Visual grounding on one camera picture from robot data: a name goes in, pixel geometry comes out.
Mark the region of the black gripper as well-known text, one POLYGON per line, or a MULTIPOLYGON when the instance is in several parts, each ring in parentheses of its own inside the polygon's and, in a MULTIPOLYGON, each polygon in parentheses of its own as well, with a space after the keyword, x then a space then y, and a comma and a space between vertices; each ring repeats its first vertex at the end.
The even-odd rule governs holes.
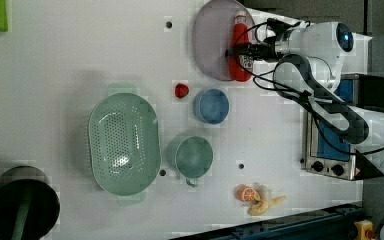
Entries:
POLYGON ((237 44, 225 51, 225 56, 252 56, 256 61, 276 62, 277 54, 275 51, 276 37, 268 37, 261 43, 252 44, 251 50, 248 44, 237 44))

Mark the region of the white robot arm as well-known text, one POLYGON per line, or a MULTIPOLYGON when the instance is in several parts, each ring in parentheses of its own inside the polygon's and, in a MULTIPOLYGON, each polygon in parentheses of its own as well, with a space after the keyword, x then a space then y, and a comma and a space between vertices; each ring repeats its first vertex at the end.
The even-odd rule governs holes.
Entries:
POLYGON ((264 22, 274 35, 255 43, 249 31, 233 37, 225 56, 250 74, 245 66, 273 62, 271 90, 292 100, 352 145, 384 175, 384 110, 369 110, 343 101, 335 94, 344 61, 354 48, 353 33, 341 22, 287 24, 270 18, 264 22))

